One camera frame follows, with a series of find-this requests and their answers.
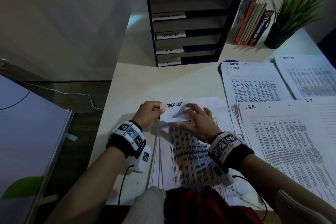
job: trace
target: wristband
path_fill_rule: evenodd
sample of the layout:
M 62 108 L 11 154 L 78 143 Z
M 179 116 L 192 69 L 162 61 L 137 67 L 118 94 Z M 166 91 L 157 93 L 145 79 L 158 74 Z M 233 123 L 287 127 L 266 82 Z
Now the wristband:
M 126 158 L 135 156 L 139 158 L 146 145 L 146 140 L 138 124 L 132 121 L 124 121 L 113 131 L 107 147 L 114 146 L 121 150 Z
M 208 155 L 218 166 L 227 173 L 229 168 L 239 170 L 244 158 L 254 154 L 254 151 L 246 146 L 246 142 L 234 133 L 223 132 L 213 141 L 208 150 Z

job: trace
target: left hand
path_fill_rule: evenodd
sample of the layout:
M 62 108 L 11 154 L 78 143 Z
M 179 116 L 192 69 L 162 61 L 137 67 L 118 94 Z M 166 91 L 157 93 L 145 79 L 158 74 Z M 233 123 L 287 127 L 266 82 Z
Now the left hand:
M 139 124 L 142 129 L 147 128 L 155 121 L 160 121 L 160 115 L 166 111 L 166 109 L 160 109 L 160 105 L 161 102 L 146 101 L 140 105 L 132 121 Z

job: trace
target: potted plant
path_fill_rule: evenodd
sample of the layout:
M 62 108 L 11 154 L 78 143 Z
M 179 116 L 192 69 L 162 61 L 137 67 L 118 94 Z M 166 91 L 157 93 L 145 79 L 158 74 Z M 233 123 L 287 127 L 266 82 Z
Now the potted plant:
M 265 45 L 271 49 L 279 48 L 297 30 L 318 18 L 320 0 L 283 0 L 274 23 L 266 37 Z

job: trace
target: desk surface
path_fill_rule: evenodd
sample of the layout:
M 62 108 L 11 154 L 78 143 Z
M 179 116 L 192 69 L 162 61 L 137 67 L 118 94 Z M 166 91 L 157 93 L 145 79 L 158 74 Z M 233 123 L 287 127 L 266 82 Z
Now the desk surface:
M 296 32 L 276 51 L 264 46 L 267 32 L 255 48 L 226 44 L 217 63 L 183 66 L 155 66 L 148 14 L 131 15 L 119 60 L 107 96 L 103 116 L 93 146 L 89 166 L 105 150 L 107 135 L 124 120 L 132 119 L 141 103 L 165 98 L 221 97 L 226 100 L 218 65 L 224 60 L 268 62 L 275 55 L 320 54 L 321 51 L 305 30 Z M 147 144 L 153 149 L 155 135 L 145 131 Z M 107 200 L 118 203 L 121 182 L 128 163 L 125 163 Z M 148 186 L 148 172 L 131 173 L 125 178 L 120 203 L 131 205 L 136 196 Z M 246 196 L 244 203 L 254 209 L 263 209 L 255 192 Z

